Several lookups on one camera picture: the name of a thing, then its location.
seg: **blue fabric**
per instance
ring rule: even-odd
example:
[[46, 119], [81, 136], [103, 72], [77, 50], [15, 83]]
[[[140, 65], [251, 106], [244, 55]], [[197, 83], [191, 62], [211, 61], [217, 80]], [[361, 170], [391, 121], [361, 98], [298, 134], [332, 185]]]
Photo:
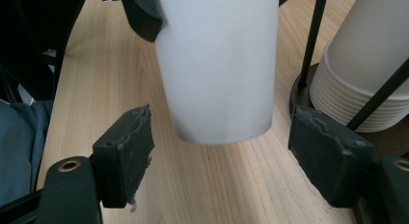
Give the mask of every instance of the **blue fabric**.
[[53, 101], [0, 101], [0, 206], [35, 190]]

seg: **white paper cup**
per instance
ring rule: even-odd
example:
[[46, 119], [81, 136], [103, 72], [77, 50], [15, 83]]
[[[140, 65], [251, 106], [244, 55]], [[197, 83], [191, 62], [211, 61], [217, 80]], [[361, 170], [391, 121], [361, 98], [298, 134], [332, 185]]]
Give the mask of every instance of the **white paper cup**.
[[228, 144], [271, 127], [278, 0], [158, 0], [156, 53], [182, 139]]
[[[328, 48], [335, 74], [374, 94], [409, 57], [409, 0], [356, 0]], [[391, 98], [409, 99], [409, 81]]]
[[[347, 125], [361, 110], [374, 93], [368, 94], [343, 81], [337, 75], [338, 70], [332, 65], [332, 56], [328, 49], [316, 71], [311, 90], [311, 100], [314, 107], [329, 115], [343, 125]], [[358, 132], [376, 132], [394, 126], [409, 113], [409, 99], [402, 97], [388, 98], [373, 112], [358, 128]]]

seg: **wooden table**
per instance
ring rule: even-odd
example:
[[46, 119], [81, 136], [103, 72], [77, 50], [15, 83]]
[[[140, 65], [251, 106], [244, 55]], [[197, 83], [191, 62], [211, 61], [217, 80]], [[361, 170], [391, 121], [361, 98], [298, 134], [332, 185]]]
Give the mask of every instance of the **wooden table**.
[[[328, 0], [313, 63], [355, 0]], [[280, 8], [273, 126], [234, 145], [199, 146], [172, 129], [154, 45], [127, 24], [121, 2], [88, 0], [72, 31], [42, 159], [92, 153], [120, 115], [150, 104], [155, 148], [136, 195], [138, 208], [103, 209], [105, 223], [356, 223], [330, 207], [287, 149], [288, 99], [300, 72], [314, 0]]]

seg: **brass screw hole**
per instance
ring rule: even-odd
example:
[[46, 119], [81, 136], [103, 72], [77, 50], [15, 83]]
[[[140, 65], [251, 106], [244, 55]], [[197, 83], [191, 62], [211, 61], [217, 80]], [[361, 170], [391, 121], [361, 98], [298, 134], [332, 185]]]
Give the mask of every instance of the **brass screw hole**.
[[71, 171], [75, 170], [76, 168], [78, 168], [80, 165], [81, 165], [80, 161], [70, 160], [70, 161], [62, 163], [60, 165], [60, 167], [58, 167], [58, 171], [60, 171], [62, 173], [71, 172]]
[[409, 172], [409, 162], [405, 160], [401, 159], [395, 160], [394, 165], [401, 170]]

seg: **stack of paper cups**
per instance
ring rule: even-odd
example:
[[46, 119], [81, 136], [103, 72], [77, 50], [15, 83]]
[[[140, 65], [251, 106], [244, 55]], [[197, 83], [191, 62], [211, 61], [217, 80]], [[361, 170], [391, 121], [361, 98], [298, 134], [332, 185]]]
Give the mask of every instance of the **stack of paper cups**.
[[[356, 0], [314, 77], [316, 109], [346, 125], [409, 57], [408, 1]], [[357, 131], [386, 129], [408, 113], [406, 81]]]

